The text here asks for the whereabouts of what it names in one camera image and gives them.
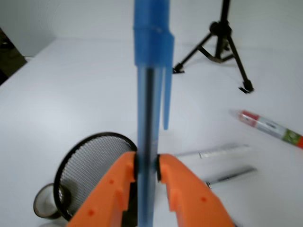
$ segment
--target black tripod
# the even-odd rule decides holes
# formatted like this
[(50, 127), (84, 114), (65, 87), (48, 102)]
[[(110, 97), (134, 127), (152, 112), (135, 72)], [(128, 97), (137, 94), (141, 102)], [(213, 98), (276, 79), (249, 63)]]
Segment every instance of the black tripod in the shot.
[[(241, 63), (240, 57), (238, 55), (237, 49), (232, 41), (232, 29), (229, 26), (227, 20), (228, 10), (229, 10), (230, 0), (223, 0), (221, 20), (219, 22), (213, 22), (210, 25), (210, 33), (183, 59), (182, 62), (178, 63), (173, 69), (173, 73), (184, 73), (183, 65), (197, 52), (200, 51), (204, 54), (209, 60), (212, 60), (217, 63), (222, 63), (228, 61), (232, 58), (235, 58), (241, 75), (243, 77), (244, 88), (240, 87), (239, 89), (244, 93), (250, 93), (254, 90), (252, 87), (251, 81), (247, 78), (243, 65)], [(203, 45), (213, 36), (217, 36), (217, 46), (215, 56), (212, 56), (206, 49), (203, 48)], [(221, 58), (223, 50), (228, 51), (230, 46), (232, 54), (228, 55), (225, 58)]]

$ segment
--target blue plastic rod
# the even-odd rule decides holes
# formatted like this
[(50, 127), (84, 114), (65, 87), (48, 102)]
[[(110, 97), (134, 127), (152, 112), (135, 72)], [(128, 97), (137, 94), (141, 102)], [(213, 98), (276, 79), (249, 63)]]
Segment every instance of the blue plastic rod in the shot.
[(174, 42), (169, 32), (169, 0), (135, 0), (134, 40), (138, 68), (138, 226), (152, 227), (163, 76), (165, 128), (169, 120)]

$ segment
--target tripod foot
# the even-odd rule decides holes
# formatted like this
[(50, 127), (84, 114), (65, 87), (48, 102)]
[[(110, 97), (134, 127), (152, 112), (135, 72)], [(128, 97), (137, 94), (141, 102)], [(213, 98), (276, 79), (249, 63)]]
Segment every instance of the tripod foot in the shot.
[(178, 64), (172, 69), (172, 73), (173, 73), (173, 74), (185, 73), (185, 72), (184, 72), (183, 65), (182, 65), (181, 63), (178, 63)]
[(255, 89), (252, 86), (252, 83), (250, 80), (246, 80), (243, 82), (244, 88), (240, 87), (239, 89), (243, 91), (245, 94), (249, 94), (250, 92), (253, 92)]

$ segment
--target white wall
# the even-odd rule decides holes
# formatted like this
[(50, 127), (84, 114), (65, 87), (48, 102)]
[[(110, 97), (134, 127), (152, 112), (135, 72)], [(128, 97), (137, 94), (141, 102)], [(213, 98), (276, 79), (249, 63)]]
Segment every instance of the white wall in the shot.
[[(221, 3), (171, 0), (176, 43), (200, 41), (219, 19)], [(229, 21), (238, 47), (303, 50), (303, 1), (231, 3)], [(34, 56), (56, 37), (132, 40), (133, 5), (133, 0), (1, 0), (0, 27), (24, 56)]]

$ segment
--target white table surface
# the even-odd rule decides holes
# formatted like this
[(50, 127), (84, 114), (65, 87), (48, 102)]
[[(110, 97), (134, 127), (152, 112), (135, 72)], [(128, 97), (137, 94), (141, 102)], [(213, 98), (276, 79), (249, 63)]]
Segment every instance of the white table surface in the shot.
[[(176, 46), (174, 62), (192, 46)], [(207, 177), (250, 164), (255, 176), (214, 188), (244, 227), (303, 225), (303, 151), (253, 129), (229, 113), (247, 109), (303, 134), (300, 52), (239, 50), (255, 92), (238, 90), (235, 60), (215, 64), (197, 54), (186, 74), (173, 76), (169, 130), (159, 152), (181, 153), (230, 142), (253, 147), (246, 155), (189, 166)], [(33, 212), (42, 186), (53, 182), (66, 153), (103, 131), (129, 137), (137, 126), (132, 43), (57, 40), (0, 87), (0, 226), (40, 227)], [(177, 226), (165, 186), (157, 184), (154, 226)]]

